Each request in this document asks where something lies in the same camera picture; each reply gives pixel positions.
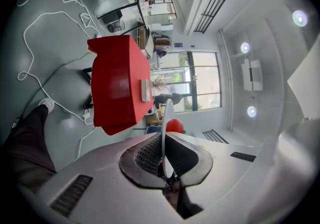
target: person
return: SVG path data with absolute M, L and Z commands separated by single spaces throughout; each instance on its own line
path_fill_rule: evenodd
M 16 183 L 33 193 L 56 174 L 45 141 L 45 122 L 54 107 L 51 98 L 41 100 L 12 129 L 1 149 Z

